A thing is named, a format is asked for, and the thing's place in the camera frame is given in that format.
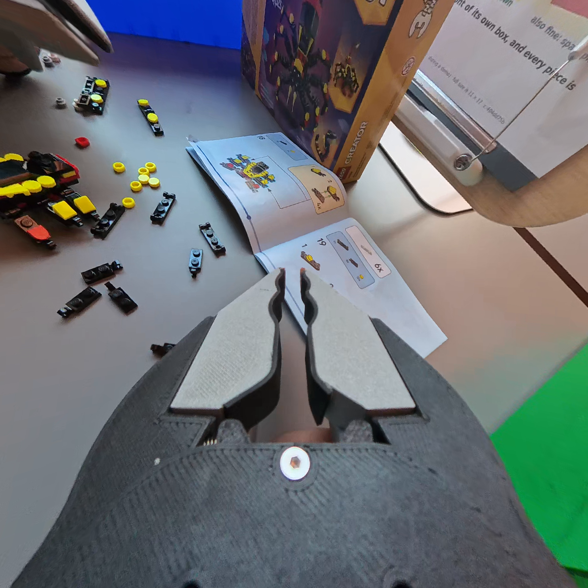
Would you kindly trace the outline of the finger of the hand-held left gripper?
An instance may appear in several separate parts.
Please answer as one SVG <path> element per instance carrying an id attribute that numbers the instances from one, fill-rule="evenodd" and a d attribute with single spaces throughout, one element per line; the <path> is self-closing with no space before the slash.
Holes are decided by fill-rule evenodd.
<path id="1" fill-rule="evenodd" d="M 1 69 L 6 61 L 18 61 L 25 70 L 43 70 L 40 49 L 99 64 L 89 40 L 42 2 L 1 1 Z"/>
<path id="2" fill-rule="evenodd" d="M 114 51 L 107 33 L 87 1 L 44 1 L 43 4 L 103 51 Z"/>

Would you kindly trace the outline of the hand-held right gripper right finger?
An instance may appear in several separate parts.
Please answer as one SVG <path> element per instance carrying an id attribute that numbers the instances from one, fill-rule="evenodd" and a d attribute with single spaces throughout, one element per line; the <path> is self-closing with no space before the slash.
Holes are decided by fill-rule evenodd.
<path id="1" fill-rule="evenodd" d="M 413 415 L 416 402 L 370 316 L 316 273 L 300 270 L 305 306 L 306 374 L 314 420 L 326 419 L 332 440 L 352 422 Z"/>

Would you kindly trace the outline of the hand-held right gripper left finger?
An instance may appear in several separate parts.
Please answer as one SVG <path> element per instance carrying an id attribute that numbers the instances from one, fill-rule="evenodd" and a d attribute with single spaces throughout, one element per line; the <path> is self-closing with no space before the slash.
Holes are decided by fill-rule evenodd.
<path id="1" fill-rule="evenodd" d="M 172 413 L 233 419 L 250 430 L 276 408 L 285 277 L 284 268 L 272 271 L 212 319 L 171 401 Z"/>

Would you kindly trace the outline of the black lego leg yellow tiles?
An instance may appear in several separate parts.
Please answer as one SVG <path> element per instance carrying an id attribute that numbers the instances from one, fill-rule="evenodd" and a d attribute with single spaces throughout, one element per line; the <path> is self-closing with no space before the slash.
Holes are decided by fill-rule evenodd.
<path id="1" fill-rule="evenodd" d="M 164 136 L 164 131 L 163 131 L 163 128 L 161 127 L 161 124 L 159 122 L 158 115 L 151 107 L 149 100 L 138 99 L 137 105 L 138 105 L 140 111 L 142 112 L 145 120 L 147 121 L 153 134 L 155 136 Z"/>
<path id="2" fill-rule="evenodd" d="M 84 87 L 72 106 L 78 112 L 103 115 L 109 88 L 108 79 L 87 76 Z"/>

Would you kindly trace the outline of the yellow black red lego model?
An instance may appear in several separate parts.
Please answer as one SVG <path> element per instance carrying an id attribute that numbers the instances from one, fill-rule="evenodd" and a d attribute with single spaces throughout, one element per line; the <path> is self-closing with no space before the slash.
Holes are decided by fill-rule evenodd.
<path id="1" fill-rule="evenodd" d="M 87 197 L 77 193 L 79 169 L 54 154 L 32 151 L 26 158 L 17 153 L 1 157 L 1 222 L 12 222 L 30 240 L 54 249 L 48 229 L 32 212 L 42 210 L 65 226 L 82 227 L 83 219 L 98 222 L 100 215 Z"/>

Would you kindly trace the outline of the lego instruction booklet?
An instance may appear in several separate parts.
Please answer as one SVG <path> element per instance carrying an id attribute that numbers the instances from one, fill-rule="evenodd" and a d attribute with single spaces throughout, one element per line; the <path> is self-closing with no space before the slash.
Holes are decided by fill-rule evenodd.
<path id="1" fill-rule="evenodd" d="M 351 217 L 341 180 L 283 133 L 188 141 L 189 155 L 237 211 L 262 267 L 268 273 L 285 269 L 285 302 L 303 333 L 302 268 L 380 319 L 422 357 L 447 340 Z"/>

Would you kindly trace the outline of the purple lego set box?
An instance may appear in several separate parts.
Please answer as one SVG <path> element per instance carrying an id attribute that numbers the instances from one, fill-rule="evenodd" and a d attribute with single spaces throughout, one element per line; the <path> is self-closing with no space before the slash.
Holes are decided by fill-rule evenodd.
<path id="1" fill-rule="evenodd" d="M 357 181 L 453 1 L 242 1 L 242 73 L 294 143 Z"/>

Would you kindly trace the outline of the blue plastic bin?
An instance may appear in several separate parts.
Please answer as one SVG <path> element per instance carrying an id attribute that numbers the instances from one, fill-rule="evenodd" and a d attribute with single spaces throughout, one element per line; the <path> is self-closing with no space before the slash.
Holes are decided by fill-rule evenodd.
<path id="1" fill-rule="evenodd" d="M 88 1 L 107 33 L 239 49 L 241 1 Z"/>

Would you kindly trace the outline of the cluster of yellow round studs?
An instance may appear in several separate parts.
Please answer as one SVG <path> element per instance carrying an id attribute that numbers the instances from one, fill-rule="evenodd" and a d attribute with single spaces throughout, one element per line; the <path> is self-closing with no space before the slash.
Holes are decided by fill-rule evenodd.
<path id="1" fill-rule="evenodd" d="M 126 165 L 121 161 L 112 163 L 112 170 L 117 175 L 129 174 Z M 129 189 L 133 193 L 138 193 L 144 187 L 158 189 L 160 187 L 160 180 L 156 177 L 157 166 L 154 162 L 148 161 L 143 166 L 136 170 L 136 174 L 129 180 Z"/>

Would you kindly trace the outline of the white stand base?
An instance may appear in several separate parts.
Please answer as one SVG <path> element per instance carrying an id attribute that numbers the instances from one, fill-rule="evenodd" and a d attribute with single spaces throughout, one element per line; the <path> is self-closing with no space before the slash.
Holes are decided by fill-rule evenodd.
<path id="1" fill-rule="evenodd" d="M 427 209 L 446 216 L 473 210 L 394 122 L 389 123 L 379 146 L 408 188 Z"/>

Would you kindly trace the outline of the green plastic bin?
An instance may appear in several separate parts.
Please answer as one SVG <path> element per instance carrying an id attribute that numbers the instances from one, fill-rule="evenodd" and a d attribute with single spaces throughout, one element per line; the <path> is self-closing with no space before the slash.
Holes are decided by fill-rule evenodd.
<path id="1" fill-rule="evenodd" d="M 587 587 L 587 346 L 491 435 L 558 563 Z"/>

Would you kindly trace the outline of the instruction sheet on cardboard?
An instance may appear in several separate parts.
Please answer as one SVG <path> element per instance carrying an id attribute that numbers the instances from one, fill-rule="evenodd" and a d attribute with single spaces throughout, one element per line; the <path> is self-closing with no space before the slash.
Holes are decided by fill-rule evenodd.
<path id="1" fill-rule="evenodd" d="M 576 46 L 563 69 L 587 47 Z M 517 190 L 504 187 L 479 162 L 497 144 L 480 152 L 473 145 L 488 137 L 420 72 L 402 99 L 394 124 L 460 193 L 473 210 L 497 223 L 535 227 L 557 224 L 587 212 L 587 145 L 541 178 Z"/>

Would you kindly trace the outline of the printed paper sheet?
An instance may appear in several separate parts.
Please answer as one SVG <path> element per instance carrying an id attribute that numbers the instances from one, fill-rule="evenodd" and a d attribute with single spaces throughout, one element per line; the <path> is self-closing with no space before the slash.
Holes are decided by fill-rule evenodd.
<path id="1" fill-rule="evenodd" d="M 488 137 L 479 162 L 509 190 L 587 145 L 587 1 L 455 1 L 420 72 Z"/>

